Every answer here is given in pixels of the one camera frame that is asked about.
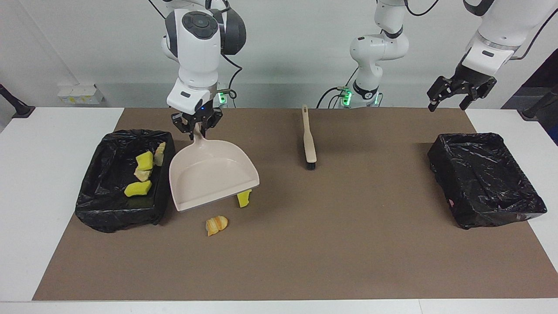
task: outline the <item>black trash bag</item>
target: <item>black trash bag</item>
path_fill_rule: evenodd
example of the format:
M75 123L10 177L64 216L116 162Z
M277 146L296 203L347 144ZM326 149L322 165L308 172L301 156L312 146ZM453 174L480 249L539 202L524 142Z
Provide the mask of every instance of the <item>black trash bag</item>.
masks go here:
M498 134L441 134L428 157L463 229L502 226L546 213Z
M153 167L151 189L146 196L126 197L126 186L139 181L134 176L136 156L148 150L155 153L162 142L167 143L163 165ZM169 166L174 155L174 142L169 132L123 130L105 135L81 183L75 215L101 232L158 224L169 201Z

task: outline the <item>cable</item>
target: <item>cable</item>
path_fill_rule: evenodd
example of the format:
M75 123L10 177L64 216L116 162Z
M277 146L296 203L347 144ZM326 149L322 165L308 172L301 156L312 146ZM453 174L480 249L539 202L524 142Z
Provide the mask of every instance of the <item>cable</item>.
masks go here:
M382 105L382 100L383 100L383 93L378 93L378 96L376 97L376 101L378 101L378 97L382 96L382 98L380 98L380 101L378 102L378 107L380 107Z
M358 71L358 67L357 67L356 69L354 69L354 72L353 72L353 74L351 74L351 76L350 76L349 80L347 81L347 84L345 84L345 86L348 86L348 85L349 85L349 83L350 83L350 80L352 80L352 79L353 79L353 76L354 76L354 75L355 75L355 74L357 73L357 71Z
M238 73L240 73L240 71L243 70L243 68L242 68L240 65L238 65L238 64L236 64L236 63L234 63L234 62L232 62L232 60L230 60L225 54L221 53L221 56L223 56L223 58L225 58L226 61L228 61L230 64L232 64L234 67L236 67L236 68L238 69L238 70L233 74L233 76L230 78L230 81L229 81L229 88L228 88L228 89L230 89L230 92L231 92L231 93L234 93L234 96L233 96L232 94L230 95L231 99L235 99L235 98L237 97L237 93L236 93L235 90L231 89L231 85L233 84L234 78L237 76Z
M523 55L522 56L513 56L513 57L510 58L510 60L522 60L523 58L525 58L527 56L527 54L529 53L529 50L531 50L531 47L533 47L533 44L535 43L535 40L537 40L538 35L541 33L542 29L545 28L545 26L548 24L548 22L550 22L550 19L552 19L554 17L556 12L558 12L558 9L554 10L554 12L552 14L550 14L550 16L546 19L546 21L541 25L541 28L538 29L537 33L535 34L535 36L531 40L531 43L529 44L529 46L527 47L527 50L525 50Z
M163 13L161 13L161 11L159 11L159 9L155 6L155 4L153 4L153 2L151 0L148 0L149 3L153 6L153 8L155 10L157 10L157 12L159 12L159 15L163 18L163 20L165 19L165 16L163 15Z
M405 2L405 7L407 7L407 11L409 11L409 13L413 16L423 16L425 14L427 14L428 12L430 12L430 10L432 10L432 8L434 8L434 6L438 3L439 0L434 1L434 3L432 4L432 6L430 6L430 8L428 8L428 10L424 11L423 13L414 13L413 11L411 11L411 9L409 8L409 1L408 0L403 0L403 2Z
M316 106L316 109L320 108L321 101L324 100L324 98L325 98L325 96L326 96L327 94L329 94L329 93L332 92L332 91L337 91L337 90L338 90L337 87L332 87L332 88L328 89L328 90L321 96L320 100L318 101L318 105Z
M228 0L223 0L223 4L225 4L225 9L220 10L221 13L225 13L226 11L230 10L230 4ZM205 8L211 9L211 0L205 1Z
M357 71L358 71L358 67L356 69L354 69L353 74L351 74L349 80L347 80L347 83L345 84L346 87L349 87L350 80L353 79L353 76L357 73ZM341 98L341 94L343 94L343 92L340 92L339 95L337 95L338 100L339 100L339 98Z
M337 101L338 101L340 96L339 96L339 95L334 95L334 96L329 100L328 109L331 107L331 102L333 101L333 99L334 99L335 97L337 97ZM335 101L335 102L333 103L333 109L335 109L335 104L337 103L337 101Z

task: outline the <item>yellow sponge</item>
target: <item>yellow sponge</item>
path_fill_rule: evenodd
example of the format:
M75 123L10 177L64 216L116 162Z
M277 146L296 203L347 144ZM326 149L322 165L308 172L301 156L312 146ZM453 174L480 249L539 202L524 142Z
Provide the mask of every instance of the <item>yellow sponge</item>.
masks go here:
M155 166L157 167L163 166L163 158L165 157L166 146L167 142L162 142L159 144L159 147L157 147L157 150L155 150L155 156L153 157L153 160L155 161Z
M241 208L248 206L248 203L250 202L249 197L251 191L252 190L247 190L237 194L238 204L240 205Z
M145 153L136 157L136 161L138 162L138 167L136 168L136 170L145 171L153 169L153 153L150 151L146 151Z
M132 197L136 195L147 195L149 189L151 188L151 181L145 182L134 182L132 184L128 184L126 189L124 190L124 194L127 197Z

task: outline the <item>dustpan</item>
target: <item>dustpan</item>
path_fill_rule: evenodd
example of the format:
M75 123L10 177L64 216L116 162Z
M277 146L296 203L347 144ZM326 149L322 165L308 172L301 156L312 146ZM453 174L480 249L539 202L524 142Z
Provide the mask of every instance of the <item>dustpan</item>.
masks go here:
M179 212L259 185L258 171L244 151L226 141L205 139L199 125L194 129L194 143L172 159L169 180Z

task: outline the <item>brush handle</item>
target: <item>brush handle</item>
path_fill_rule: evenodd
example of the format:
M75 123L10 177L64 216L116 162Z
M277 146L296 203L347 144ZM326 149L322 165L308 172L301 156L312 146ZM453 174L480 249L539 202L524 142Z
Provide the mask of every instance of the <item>brush handle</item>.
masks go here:
M314 138L310 132L310 119L308 118L308 106L302 107L302 122L304 123L304 153L306 154L306 162L315 163L316 148L314 147Z

